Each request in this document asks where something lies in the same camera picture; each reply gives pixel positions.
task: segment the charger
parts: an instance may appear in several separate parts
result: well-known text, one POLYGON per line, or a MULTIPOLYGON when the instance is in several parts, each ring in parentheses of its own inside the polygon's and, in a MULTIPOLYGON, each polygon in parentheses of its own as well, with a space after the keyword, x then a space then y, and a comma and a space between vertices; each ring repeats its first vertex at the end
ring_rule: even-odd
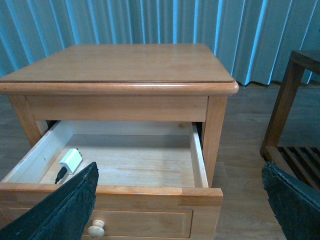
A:
POLYGON ((59 162, 59 166, 61 167, 61 169, 56 176, 54 184, 57 184, 66 175, 67 172, 68 174, 73 174, 82 160, 82 156, 77 148, 69 149, 59 162))

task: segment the slatted shelf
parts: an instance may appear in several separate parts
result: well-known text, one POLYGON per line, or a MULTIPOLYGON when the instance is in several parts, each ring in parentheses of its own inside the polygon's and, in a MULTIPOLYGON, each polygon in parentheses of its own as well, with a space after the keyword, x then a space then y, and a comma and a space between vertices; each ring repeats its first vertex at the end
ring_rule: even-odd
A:
POLYGON ((320 147, 271 147, 265 157, 297 179, 320 191, 320 147))

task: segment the drawer knob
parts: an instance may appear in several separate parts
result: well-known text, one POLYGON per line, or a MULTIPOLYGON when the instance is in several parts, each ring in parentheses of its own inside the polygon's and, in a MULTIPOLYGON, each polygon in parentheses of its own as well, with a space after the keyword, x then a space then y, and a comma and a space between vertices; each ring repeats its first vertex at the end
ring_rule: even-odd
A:
POLYGON ((105 234, 103 227, 105 226, 104 221, 96 219, 92 221, 92 226, 88 228, 88 234, 93 238, 100 238, 105 234))

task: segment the lower drawer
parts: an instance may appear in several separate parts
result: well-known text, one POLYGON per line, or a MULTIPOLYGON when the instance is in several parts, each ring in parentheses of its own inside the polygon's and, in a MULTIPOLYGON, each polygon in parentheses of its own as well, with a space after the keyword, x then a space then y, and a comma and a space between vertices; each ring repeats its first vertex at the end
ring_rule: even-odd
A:
POLYGON ((101 239, 213 238, 223 195, 208 188, 198 133, 187 122, 57 123, 0 183, 7 220, 59 187, 52 183, 69 148, 83 156, 77 172, 92 161, 99 168, 82 239, 92 239, 88 227, 96 219, 105 223, 101 239))

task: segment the curtain fold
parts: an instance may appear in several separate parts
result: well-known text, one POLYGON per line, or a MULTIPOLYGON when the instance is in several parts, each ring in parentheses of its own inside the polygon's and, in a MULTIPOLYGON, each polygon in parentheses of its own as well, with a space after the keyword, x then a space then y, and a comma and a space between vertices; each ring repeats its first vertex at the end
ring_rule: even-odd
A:
POLYGON ((319 23, 319 0, 0 0, 0 77, 74 44, 204 43, 240 84, 268 85, 292 50, 320 49, 319 23))

